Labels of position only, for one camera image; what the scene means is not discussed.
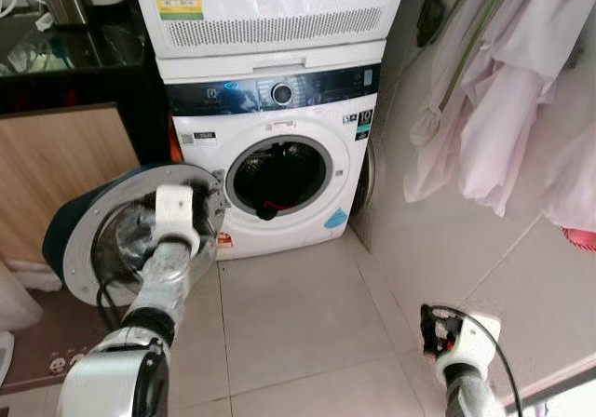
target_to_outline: red object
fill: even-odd
[[[562,233],[576,247],[586,251],[596,251],[596,233],[569,228],[562,228]]]
[[[68,94],[66,95],[66,106],[67,107],[74,107],[76,105],[76,91],[74,88],[68,90]]]
[[[271,206],[272,208],[275,208],[277,210],[291,209],[291,208],[294,207],[294,205],[291,205],[291,206],[281,206],[281,205],[278,205],[278,204],[274,203],[273,201],[269,201],[269,200],[265,200],[264,203],[267,206]]]
[[[168,125],[168,138],[169,138],[169,157],[174,163],[180,163],[184,161],[183,158],[183,151],[180,148],[180,144],[178,143],[178,138],[176,137],[176,129],[171,122],[171,116],[169,117],[169,125]]]

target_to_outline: black countertop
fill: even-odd
[[[141,10],[40,33],[37,16],[0,20],[0,120],[112,103],[142,164],[169,160],[169,107]]]
[[[93,26],[70,30],[51,28],[40,33],[34,25],[38,17],[0,20],[0,78],[143,64],[147,32],[138,5],[129,4]]]

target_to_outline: beige floor tile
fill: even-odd
[[[425,417],[444,417],[446,391],[435,376],[434,361],[425,358],[420,350],[399,355],[398,358],[425,411]]]
[[[169,413],[170,417],[232,417],[230,399],[223,398],[202,405],[174,410]]]
[[[391,357],[232,397],[235,417],[424,415]]]
[[[337,241],[220,268],[232,395],[392,353]]]
[[[41,417],[47,389],[40,387],[30,391],[0,396],[0,409],[9,408],[8,417]]]
[[[396,353],[402,354],[414,350],[417,347],[417,341],[393,296],[385,274],[376,264],[374,257],[362,246],[349,227],[338,242],[350,251],[358,265]]]
[[[219,274],[211,268],[185,303],[172,350],[169,401],[184,408],[229,396]]]

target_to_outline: washing machine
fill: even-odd
[[[218,259],[340,236],[371,131],[379,63],[167,85],[184,161],[220,177]]]

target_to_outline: cabinet door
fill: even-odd
[[[42,262],[60,206],[138,166],[113,107],[0,119],[0,254]]]

